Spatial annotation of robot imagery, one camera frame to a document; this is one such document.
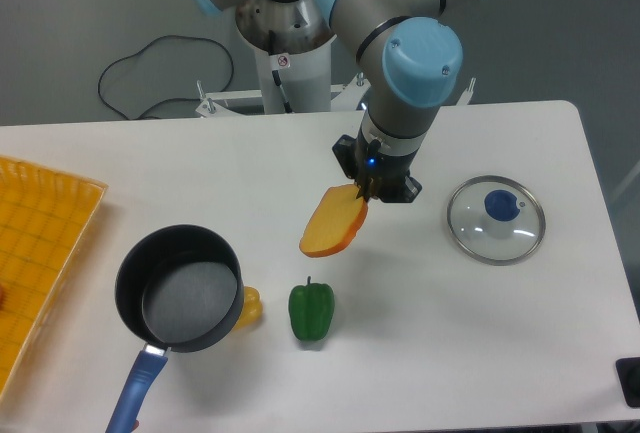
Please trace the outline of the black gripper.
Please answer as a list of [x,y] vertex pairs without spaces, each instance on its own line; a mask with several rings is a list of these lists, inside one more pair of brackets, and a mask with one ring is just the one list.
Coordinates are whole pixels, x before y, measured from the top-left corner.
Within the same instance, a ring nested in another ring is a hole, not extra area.
[[332,151],[345,176],[358,187],[357,199],[412,203],[422,190],[410,174],[416,153],[392,156],[383,152],[383,146],[379,139],[368,141],[359,133],[356,138],[342,135]]

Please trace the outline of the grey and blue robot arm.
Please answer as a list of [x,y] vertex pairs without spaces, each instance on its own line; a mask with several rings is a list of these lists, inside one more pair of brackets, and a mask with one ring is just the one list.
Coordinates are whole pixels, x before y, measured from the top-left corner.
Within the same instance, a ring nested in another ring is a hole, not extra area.
[[460,40],[439,21],[471,0],[195,0],[201,10],[235,14],[254,50],[269,113],[330,106],[328,49],[339,40],[371,87],[356,137],[334,154],[365,199],[409,203],[421,186],[410,167],[463,61]]

